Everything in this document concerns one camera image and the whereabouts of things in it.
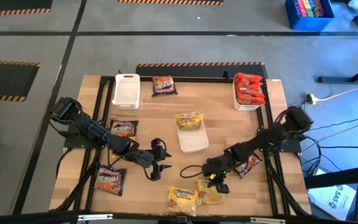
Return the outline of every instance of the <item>black and orange hazard tape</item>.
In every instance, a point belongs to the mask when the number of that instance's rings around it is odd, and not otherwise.
[[[0,60],[0,101],[25,101],[39,68],[38,62]]]
[[[264,75],[263,62],[195,62],[195,63],[142,63],[136,66],[140,76],[174,77],[216,77],[221,78],[227,72],[234,77],[237,72]]]
[[[0,16],[48,13],[53,0],[0,0]]]
[[[123,3],[146,3],[146,4],[189,4],[203,6],[222,6],[223,0],[118,0]]]

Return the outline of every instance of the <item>blue crate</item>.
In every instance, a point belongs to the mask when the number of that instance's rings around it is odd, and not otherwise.
[[[301,17],[298,13],[296,0],[286,0],[288,21],[293,30],[321,32],[334,19],[333,9],[329,0],[320,0],[324,9],[324,17]]]

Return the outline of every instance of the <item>wooden tabletop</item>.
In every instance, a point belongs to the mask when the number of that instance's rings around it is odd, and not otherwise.
[[[81,86],[78,101],[86,113],[92,114],[99,86],[99,76],[85,76]],[[205,160],[223,153],[223,149],[237,142],[252,139],[258,129],[257,113],[255,111],[236,111],[233,107],[230,83],[175,83],[178,95],[152,95],[152,82],[142,82],[140,88],[140,106],[138,110],[119,110],[110,105],[108,120],[123,121],[138,120],[136,141],[140,149],[150,149],[154,138],[163,139],[167,150],[172,155],[160,164],[172,167],[162,172],[162,178],[156,182],[146,179],[143,169],[134,163],[119,161],[115,168],[126,168],[122,197],[95,190],[91,206],[92,212],[111,213],[141,213],[168,215],[168,190],[170,185],[196,190],[196,179],[204,179],[202,175],[195,178],[182,179],[179,172],[186,166],[202,165]],[[280,80],[267,80],[273,118],[287,108],[284,91]],[[99,119],[103,111],[107,88],[104,88]],[[184,154],[179,145],[174,115],[190,111],[204,114],[204,125],[209,140],[209,147],[201,152]],[[84,149],[74,149],[60,165],[59,175],[50,203],[50,208],[56,208],[68,196],[78,182]],[[303,182],[299,159],[294,154],[281,153],[285,183],[296,201],[304,210],[310,213],[310,205]],[[101,163],[107,163],[107,151],[102,151]],[[183,175],[199,172],[189,169]],[[197,215],[243,215],[269,216],[272,215],[270,196],[264,161],[256,165],[243,178],[233,173],[228,174],[225,183],[230,193],[224,195],[223,205],[199,205]],[[86,186],[83,191],[80,208],[85,207]],[[283,213],[280,191],[276,186],[278,209]]]

